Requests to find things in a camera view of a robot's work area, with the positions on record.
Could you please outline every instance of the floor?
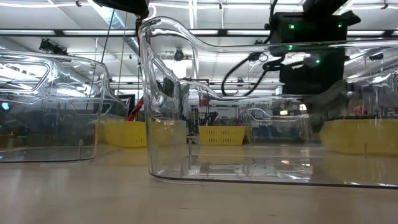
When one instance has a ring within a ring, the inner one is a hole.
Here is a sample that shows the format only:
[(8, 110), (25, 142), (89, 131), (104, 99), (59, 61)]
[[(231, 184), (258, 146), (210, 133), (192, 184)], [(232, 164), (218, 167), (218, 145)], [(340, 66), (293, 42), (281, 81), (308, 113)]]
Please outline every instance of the floor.
[(169, 182), (146, 164), (145, 149), (0, 164), (1, 223), (396, 223), (396, 190)]

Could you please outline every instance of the transparent acrylic enclosure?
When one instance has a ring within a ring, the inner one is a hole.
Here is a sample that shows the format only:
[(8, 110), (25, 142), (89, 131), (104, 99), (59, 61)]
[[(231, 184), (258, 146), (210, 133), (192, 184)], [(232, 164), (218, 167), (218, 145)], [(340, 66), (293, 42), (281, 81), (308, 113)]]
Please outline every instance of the transparent acrylic enclosure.
[(139, 35), (152, 175), (398, 184), (398, 41), (217, 47), (166, 17)]
[(104, 123), (127, 106), (98, 62), (0, 51), (0, 162), (73, 161), (113, 150)]

